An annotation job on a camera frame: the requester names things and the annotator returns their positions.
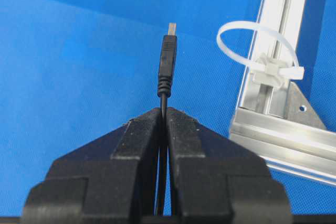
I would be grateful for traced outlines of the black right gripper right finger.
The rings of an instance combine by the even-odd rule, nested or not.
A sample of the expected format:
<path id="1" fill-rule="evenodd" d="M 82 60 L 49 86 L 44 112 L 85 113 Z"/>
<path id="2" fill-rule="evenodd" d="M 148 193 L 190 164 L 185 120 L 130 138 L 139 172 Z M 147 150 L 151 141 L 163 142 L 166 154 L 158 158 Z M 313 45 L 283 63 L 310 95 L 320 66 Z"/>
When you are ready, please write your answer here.
<path id="1" fill-rule="evenodd" d="M 292 223 L 263 158 L 168 108 L 172 213 L 181 223 Z"/>

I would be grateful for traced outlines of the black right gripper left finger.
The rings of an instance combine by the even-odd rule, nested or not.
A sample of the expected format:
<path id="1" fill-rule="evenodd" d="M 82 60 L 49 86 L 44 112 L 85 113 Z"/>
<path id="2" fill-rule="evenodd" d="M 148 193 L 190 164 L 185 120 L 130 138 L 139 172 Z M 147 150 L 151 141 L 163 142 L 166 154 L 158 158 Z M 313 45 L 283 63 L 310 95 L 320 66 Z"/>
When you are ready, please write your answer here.
<path id="1" fill-rule="evenodd" d="M 161 113 L 154 108 L 56 159 L 22 223 L 137 223 L 154 213 Z"/>

